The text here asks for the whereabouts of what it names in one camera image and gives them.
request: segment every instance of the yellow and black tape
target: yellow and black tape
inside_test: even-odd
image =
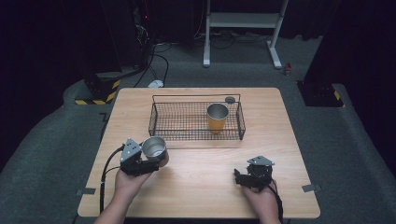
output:
[[[343,101],[341,100],[341,95],[338,93],[338,91],[334,90],[334,96],[337,102],[342,105],[342,107],[346,107],[346,105],[344,105]]]
[[[110,104],[114,97],[116,96],[117,93],[117,88],[120,85],[120,80],[115,81],[111,89],[109,90],[109,94],[107,97],[104,97],[103,99],[75,99],[75,102],[77,105],[108,105]]]

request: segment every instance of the silver cup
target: silver cup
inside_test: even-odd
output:
[[[228,116],[226,105],[214,103],[207,108],[207,122],[212,133],[220,133]]]
[[[169,162],[165,141],[160,136],[151,136],[142,145],[142,152],[149,161],[158,160],[163,167]]]

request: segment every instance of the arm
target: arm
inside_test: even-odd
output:
[[[260,192],[255,192],[248,187],[241,186],[241,190],[259,217],[261,224],[280,224],[276,196],[270,189],[265,188]]]
[[[129,205],[150,176],[151,174],[145,174],[134,177],[118,170],[113,199],[94,223],[123,223],[126,213],[128,212]]]

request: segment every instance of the black equipment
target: black equipment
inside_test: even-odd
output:
[[[128,138],[120,158],[120,168],[127,175],[139,176],[159,170],[160,161],[142,161],[141,147]]]
[[[259,192],[265,188],[271,190],[276,197],[277,212],[280,223],[283,223],[283,205],[282,200],[280,200],[277,194],[277,189],[273,189],[270,184],[273,182],[272,178],[272,166],[275,165],[274,162],[266,159],[264,156],[258,156],[253,159],[248,160],[250,165],[247,167],[248,175],[241,175],[241,173],[233,169],[233,174],[235,175],[235,182],[238,185],[245,186],[248,188],[258,189]]]

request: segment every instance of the black curtain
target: black curtain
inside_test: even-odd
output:
[[[69,52],[60,1],[0,3],[0,169],[26,134],[82,79]]]
[[[304,83],[342,83],[366,132],[396,174],[396,5],[343,0]]]
[[[328,29],[341,0],[289,0],[280,36],[304,40],[318,38]]]

